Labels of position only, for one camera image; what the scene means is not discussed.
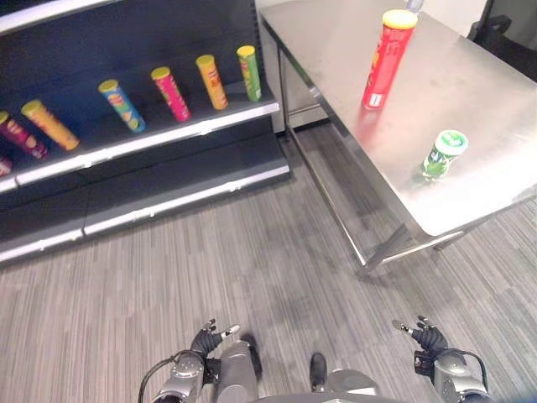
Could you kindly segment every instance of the stainless steel table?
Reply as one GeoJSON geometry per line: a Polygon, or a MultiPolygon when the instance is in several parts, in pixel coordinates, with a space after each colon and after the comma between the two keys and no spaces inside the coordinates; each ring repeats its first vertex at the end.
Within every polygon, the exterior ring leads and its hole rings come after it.
{"type": "Polygon", "coordinates": [[[362,109],[383,12],[402,4],[310,0],[262,11],[263,25],[279,48],[285,130],[354,254],[369,270],[430,246],[445,247],[489,217],[535,197],[537,183],[537,86],[425,13],[383,111],[362,109]],[[402,222],[371,257],[360,251],[289,125],[284,57],[402,222]],[[420,164],[446,128],[462,131],[469,148],[446,177],[427,182],[420,164]],[[398,251],[407,230],[417,245],[398,251]]]}

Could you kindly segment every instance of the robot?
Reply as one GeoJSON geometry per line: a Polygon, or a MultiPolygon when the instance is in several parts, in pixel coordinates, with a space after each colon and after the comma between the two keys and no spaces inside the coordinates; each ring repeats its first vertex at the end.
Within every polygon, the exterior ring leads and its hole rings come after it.
{"type": "MultiPolygon", "coordinates": [[[[426,317],[418,317],[418,329],[400,321],[395,328],[409,334],[423,348],[414,352],[414,370],[428,377],[445,403],[492,402],[487,387],[487,374],[482,360],[474,353],[449,348],[444,335],[426,317]],[[476,379],[467,367],[465,356],[477,359],[482,378],[476,379]]],[[[138,393],[143,403],[145,386],[160,368],[172,364],[169,379],[152,403],[195,403],[206,384],[214,384],[215,403],[397,403],[378,395],[377,384],[354,369],[327,373],[325,357],[314,353],[310,360],[311,392],[298,395],[276,395],[259,399],[258,380],[262,365],[255,338],[251,334],[226,349],[219,359],[208,355],[224,340],[237,333],[238,325],[224,332],[216,331],[211,319],[196,334],[190,349],[180,351],[157,363],[144,377],[138,393]]]]}

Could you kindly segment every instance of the gray carpet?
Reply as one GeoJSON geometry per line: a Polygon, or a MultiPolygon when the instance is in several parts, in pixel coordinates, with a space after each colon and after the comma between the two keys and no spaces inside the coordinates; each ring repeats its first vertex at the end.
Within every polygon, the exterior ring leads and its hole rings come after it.
{"type": "MultiPolygon", "coordinates": [[[[330,126],[300,137],[370,250],[396,221],[330,126]]],[[[330,369],[360,369],[388,397],[438,401],[413,374],[415,345],[390,325],[418,314],[440,323],[454,347],[482,356],[495,398],[536,393],[535,202],[439,254],[358,279],[306,168],[292,144],[284,149],[290,181],[0,271],[0,401],[135,401],[145,371],[188,347],[209,317],[257,335],[261,395],[308,390],[309,357],[319,350],[330,369]]]]}

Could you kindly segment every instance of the shelf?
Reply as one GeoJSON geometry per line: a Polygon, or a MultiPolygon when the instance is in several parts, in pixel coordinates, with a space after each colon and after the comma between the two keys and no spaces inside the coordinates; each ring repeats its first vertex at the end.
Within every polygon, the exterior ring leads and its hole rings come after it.
{"type": "Polygon", "coordinates": [[[1,213],[0,263],[81,238],[88,196],[75,189],[1,213]]]}
{"type": "Polygon", "coordinates": [[[130,132],[111,109],[109,115],[99,121],[88,122],[76,133],[81,139],[76,154],[67,154],[59,147],[54,147],[45,160],[24,156],[22,160],[14,161],[12,174],[0,179],[0,194],[12,191],[13,182],[17,186],[25,186],[144,149],[207,134],[279,110],[279,104],[266,85],[263,86],[263,97],[258,102],[248,100],[242,82],[228,85],[225,89],[229,105],[222,111],[212,108],[205,93],[189,97],[192,117],[185,123],[178,123],[174,119],[164,101],[145,107],[142,114],[147,128],[141,134],[130,132]]]}
{"type": "Polygon", "coordinates": [[[0,17],[0,35],[120,0],[54,0],[0,17]]]}
{"type": "Polygon", "coordinates": [[[289,173],[266,133],[48,197],[0,215],[0,264],[289,173]]]}

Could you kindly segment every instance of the can lid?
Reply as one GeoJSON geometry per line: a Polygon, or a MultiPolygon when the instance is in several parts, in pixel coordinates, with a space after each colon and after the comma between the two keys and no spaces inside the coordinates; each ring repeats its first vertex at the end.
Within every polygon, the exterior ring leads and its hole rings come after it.
{"type": "Polygon", "coordinates": [[[42,107],[43,107],[43,103],[41,103],[39,99],[34,99],[33,101],[26,103],[22,107],[21,111],[23,112],[23,114],[28,116],[42,107]]]}
{"type": "Polygon", "coordinates": [[[255,55],[255,48],[250,44],[246,44],[237,49],[237,55],[239,57],[248,57],[251,55],[255,55]]]}
{"type": "Polygon", "coordinates": [[[151,71],[151,78],[154,80],[158,80],[159,78],[165,78],[166,76],[169,76],[171,74],[171,71],[169,70],[169,67],[166,67],[165,65],[162,67],[158,67],[151,71]]]}
{"type": "Polygon", "coordinates": [[[106,80],[99,86],[99,92],[109,92],[119,87],[117,80],[106,80]]]}
{"type": "Polygon", "coordinates": [[[203,55],[196,59],[196,64],[198,67],[210,65],[215,62],[215,56],[213,55],[203,55]]]}
{"type": "Polygon", "coordinates": [[[411,29],[418,23],[418,16],[409,10],[388,10],[383,15],[383,24],[393,29],[411,29]]]}
{"type": "Polygon", "coordinates": [[[436,138],[435,147],[445,155],[460,155],[468,148],[468,139],[458,130],[442,130],[436,138]]]}
{"type": "Polygon", "coordinates": [[[4,123],[9,118],[9,113],[6,111],[0,111],[0,124],[4,123]]]}

